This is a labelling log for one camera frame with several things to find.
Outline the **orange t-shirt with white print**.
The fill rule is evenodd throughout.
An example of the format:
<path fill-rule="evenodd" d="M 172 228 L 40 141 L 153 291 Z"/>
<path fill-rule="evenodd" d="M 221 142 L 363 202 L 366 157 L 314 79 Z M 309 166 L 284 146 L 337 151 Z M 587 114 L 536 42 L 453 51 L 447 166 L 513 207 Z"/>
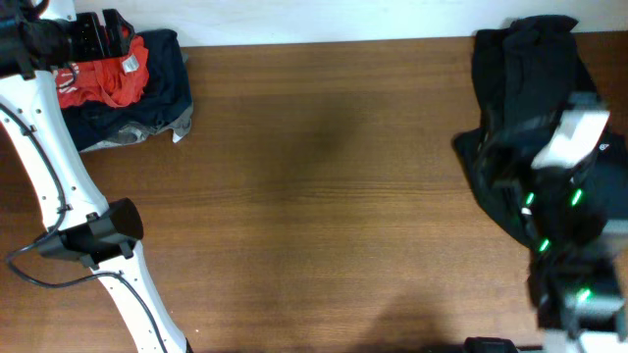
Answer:
<path fill-rule="evenodd" d="M 136 35 L 127 56 L 71 64 L 68 69 L 55 71 L 60 107 L 99 102 L 124 108 L 138 102 L 149 81 L 148 54 L 143 37 Z"/>

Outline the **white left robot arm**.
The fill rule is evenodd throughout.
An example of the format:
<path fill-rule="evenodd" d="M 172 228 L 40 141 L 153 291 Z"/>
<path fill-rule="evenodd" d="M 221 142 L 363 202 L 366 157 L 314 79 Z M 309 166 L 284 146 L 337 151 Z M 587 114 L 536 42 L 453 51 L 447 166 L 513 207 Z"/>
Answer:
<path fill-rule="evenodd" d="M 89 268 L 88 280 L 107 288 L 140 352 L 188 352 L 145 263 L 143 225 L 128 199 L 110 203 L 93 183 L 63 119 L 53 72 L 79 62 L 120 58 L 134 29 L 118 11 L 79 13 L 71 1 L 1 4 L 1 125 L 38 198 L 45 232 L 10 252 L 5 262 L 21 279 L 15 259 L 31 250 Z"/>

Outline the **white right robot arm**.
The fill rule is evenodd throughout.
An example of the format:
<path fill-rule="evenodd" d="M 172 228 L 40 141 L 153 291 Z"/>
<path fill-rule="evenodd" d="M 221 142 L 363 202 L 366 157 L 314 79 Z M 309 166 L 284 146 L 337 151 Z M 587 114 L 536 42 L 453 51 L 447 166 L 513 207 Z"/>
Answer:
<path fill-rule="evenodd" d="M 454 146 L 480 207 L 530 253 L 528 292 L 546 352 L 623 352 L 627 154 L 598 94 L 479 96 Z"/>

